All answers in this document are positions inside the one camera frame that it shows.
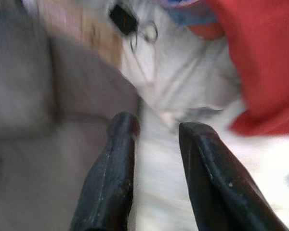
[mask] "gray fabric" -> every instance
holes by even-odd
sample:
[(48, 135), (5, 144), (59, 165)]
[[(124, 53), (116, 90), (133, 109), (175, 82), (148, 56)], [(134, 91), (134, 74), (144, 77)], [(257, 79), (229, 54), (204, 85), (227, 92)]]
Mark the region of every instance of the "gray fabric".
[(0, 142), (0, 231), (67, 231), (107, 123), (65, 122), (43, 138)]
[(51, 38), (51, 50), (61, 113), (136, 114), (134, 86), (96, 54), (61, 38)]
[(0, 19), (0, 138), (32, 135), (52, 121), (52, 68), (44, 29), (22, 14)]

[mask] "gray upholstery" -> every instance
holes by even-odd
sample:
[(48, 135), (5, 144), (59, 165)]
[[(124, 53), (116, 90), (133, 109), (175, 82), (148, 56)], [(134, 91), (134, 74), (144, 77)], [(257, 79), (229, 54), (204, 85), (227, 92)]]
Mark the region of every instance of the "gray upholstery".
[(46, 31), (20, 14), (0, 21), (0, 138), (52, 123), (53, 71)]
[[(24, 25), (17, 22), (11, 31)], [(39, 31), (31, 32), (35, 39), (45, 39)], [(15, 136), (0, 139), (0, 231), (67, 231), (85, 176), (104, 148), (108, 119), (120, 111), (136, 114), (138, 96), (119, 72), (72, 42), (51, 38), (48, 49), (46, 42), (42, 47), (28, 42), (30, 33), (9, 32), (2, 39), (8, 35), (18, 38), (10, 48), (22, 54), (5, 56), (13, 65), (0, 70), (0, 115), (8, 118), (0, 118), (0, 135), (11, 129)], [(0, 51), (4, 46), (0, 41)], [(49, 58), (43, 60), (47, 51)], [(23, 54), (34, 57), (32, 62), (20, 58)], [(15, 77), (18, 72), (26, 77)], [(52, 93), (59, 120), (39, 136), (16, 136), (25, 127), (51, 121), (46, 111)], [(33, 105), (35, 97), (40, 100)], [(37, 120), (37, 114), (45, 118)]]

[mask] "black device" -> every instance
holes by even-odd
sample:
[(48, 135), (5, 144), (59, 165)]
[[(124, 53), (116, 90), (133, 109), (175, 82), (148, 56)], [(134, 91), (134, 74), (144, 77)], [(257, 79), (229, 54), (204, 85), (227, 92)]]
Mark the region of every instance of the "black device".
[(138, 20), (120, 4), (117, 3), (114, 8), (110, 10), (109, 17), (124, 35), (128, 36), (132, 33), (137, 33)]

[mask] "gray couch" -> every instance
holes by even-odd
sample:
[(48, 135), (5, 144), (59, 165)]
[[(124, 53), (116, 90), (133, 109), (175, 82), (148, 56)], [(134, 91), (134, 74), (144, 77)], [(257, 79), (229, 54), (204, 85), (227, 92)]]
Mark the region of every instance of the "gray couch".
[(0, 16), (0, 231), (66, 231), (86, 174), (135, 88), (23, 13)]

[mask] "red fabric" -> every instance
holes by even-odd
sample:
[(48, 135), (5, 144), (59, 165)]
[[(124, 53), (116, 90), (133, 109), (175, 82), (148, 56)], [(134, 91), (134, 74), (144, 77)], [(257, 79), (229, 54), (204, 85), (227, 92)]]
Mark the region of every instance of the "red fabric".
[(224, 27), (242, 78), (243, 135), (289, 133), (289, 0), (207, 0)]

